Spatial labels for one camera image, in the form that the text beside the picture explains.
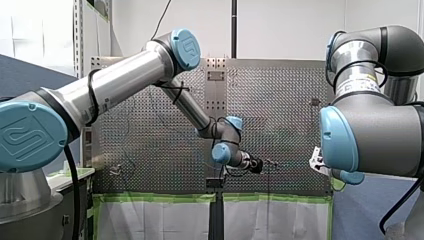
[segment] black cable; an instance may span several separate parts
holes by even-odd
[[[386,66],[384,66],[382,63],[377,62],[377,61],[374,61],[374,60],[358,60],[358,61],[353,61],[353,62],[350,62],[350,63],[346,64],[344,67],[342,67],[342,68],[341,68],[341,69],[337,72],[336,76],[334,77],[334,81],[333,81],[333,85],[332,85],[334,93],[336,92],[337,80],[338,80],[338,78],[340,77],[340,75],[341,75],[341,74],[342,74],[342,73],[343,73],[346,69],[348,69],[348,68],[349,68],[349,67],[351,67],[352,65],[354,65],[354,64],[358,64],[358,63],[372,63],[372,64],[375,64],[375,65],[376,65],[376,67],[380,67],[380,68],[383,70],[383,73],[384,73],[384,79],[383,79],[383,82],[381,82],[381,84],[379,85],[379,87],[383,87],[383,86],[386,84],[387,79],[388,79],[388,77],[389,77],[389,72],[387,71]]]
[[[421,107],[424,107],[424,102],[423,101],[415,101],[415,102],[405,103],[404,105],[420,105]]]
[[[157,33],[158,33],[158,31],[159,31],[160,24],[162,23],[163,17],[165,17],[166,11],[168,11],[168,7],[169,7],[169,5],[171,4],[171,1],[172,1],[172,0],[169,0],[169,1],[168,1],[168,3],[166,4],[165,10],[163,10],[162,16],[160,17],[159,22],[158,22],[158,24],[157,24],[157,26],[156,26],[156,30],[155,30],[155,32],[153,33],[153,36],[150,38],[150,40],[153,40],[153,39],[156,37],[156,34],[157,34]]]
[[[13,98],[15,98],[15,97],[0,97],[0,102],[6,102],[6,101],[9,101],[9,100],[12,100]]]
[[[91,127],[91,125],[99,117],[99,103],[97,102],[97,98],[96,98],[96,94],[94,93],[94,90],[93,90],[92,82],[93,82],[93,75],[100,70],[101,69],[94,69],[87,76],[87,78],[88,78],[88,83],[87,83],[87,85],[88,85],[88,95],[90,96],[91,103],[93,104],[93,107],[94,107],[94,111],[92,112],[93,116],[91,117],[90,122],[88,122],[86,124],[87,127]]]
[[[181,81],[181,86],[180,87],[170,87],[170,86],[164,86],[163,84],[165,84],[166,82],[159,82],[156,84],[153,84],[153,86],[155,87],[159,87],[159,88],[163,88],[163,89],[178,89],[180,91],[178,91],[177,95],[175,96],[174,100],[172,100],[172,104],[175,105],[175,103],[178,101],[178,99],[180,98],[181,94],[183,93],[183,90],[186,90],[187,92],[190,92],[190,88],[189,87],[184,87],[184,81]]]
[[[334,34],[333,34],[333,37],[331,38],[331,41],[330,41],[330,43],[327,45],[327,56],[326,56],[326,58],[325,58],[325,80],[327,81],[327,83],[330,85],[330,86],[333,86],[333,83],[331,83],[331,81],[330,81],[330,77],[328,76],[328,72],[331,70],[331,59],[330,59],[330,57],[331,57],[331,52],[333,51],[333,45],[334,45],[334,42],[336,41],[336,38],[340,35],[340,34],[343,34],[343,33],[346,33],[345,31],[337,31],[337,32],[335,32]]]
[[[386,234],[386,230],[384,229],[384,224],[387,220],[395,213],[411,196],[414,192],[421,186],[424,181],[424,174],[422,174],[414,185],[402,196],[402,198],[384,215],[384,217],[380,220],[380,230],[383,234]]]
[[[72,240],[79,239],[79,225],[80,225],[80,192],[79,192],[79,181],[77,167],[75,166],[74,157],[72,156],[71,149],[68,145],[63,149],[65,152],[66,159],[68,160],[69,170],[71,171],[72,186],[74,191],[74,226],[72,229]]]

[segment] light blue end cap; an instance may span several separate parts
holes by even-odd
[[[184,70],[192,70],[200,63],[200,47],[196,37],[187,29],[171,33],[171,47],[175,58]]]
[[[231,158],[230,148],[225,143],[218,143],[212,149],[212,158],[215,162],[227,164]]]
[[[226,117],[226,119],[232,123],[234,125],[234,127],[236,127],[238,130],[242,130],[243,129],[243,119],[239,118],[239,117],[234,117],[234,116],[228,116]]]
[[[350,173],[342,170],[340,172],[340,178],[347,184],[358,185],[364,181],[365,174],[363,172]]]
[[[334,106],[321,109],[321,149],[325,165],[354,172],[358,169],[355,136],[343,114]]]
[[[51,108],[31,102],[0,104],[0,172],[39,169],[62,152],[68,130]]]

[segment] pegboard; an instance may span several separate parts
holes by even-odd
[[[308,162],[320,145],[319,110],[328,102],[323,63],[229,59],[227,76],[227,114],[244,122],[240,147],[278,162],[278,167],[265,166],[261,175],[230,177],[225,191],[329,192],[328,178],[316,174]]]
[[[93,58],[92,63],[100,68],[117,60]],[[218,67],[218,60],[225,64]],[[223,79],[212,82],[211,71],[222,73],[215,75]],[[270,174],[265,167],[261,175],[228,178],[226,192],[330,194],[328,178],[308,163],[319,145],[319,109],[328,102],[323,62],[202,59],[197,69],[178,79],[190,86],[210,116],[243,118],[243,149],[279,163],[278,169],[269,169]],[[321,104],[312,106],[312,99]],[[148,87],[94,125],[93,166],[98,169],[94,190],[204,193],[210,167],[219,172],[219,165],[211,166],[209,151],[210,141],[195,135],[162,90]]]

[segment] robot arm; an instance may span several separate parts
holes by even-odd
[[[420,175],[424,111],[403,104],[412,100],[416,76],[424,72],[421,38],[391,26],[341,34],[332,42],[327,66],[336,74],[336,97],[320,112],[324,164],[348,173]],[[388,77],[387,96],[377,83],[374,68],[380,66]]]
[[[200,62],[196,38],[185,29],[148,42],[143,51],[60,89],[41,88],[0,105],[0,172],[28,172],[53,161],[97,116],[149,85],[162,87],[203,138],[221,139],[215,161],[251,169],[257,162],[238,148],[241,119],[214,124],[173,78]]]

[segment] sticker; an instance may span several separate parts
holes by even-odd
[[[352,74],[349,79],[342,82],[336,90],[336,96],[356,91],[372,91],[380,93],[377,79],[369,74]]]

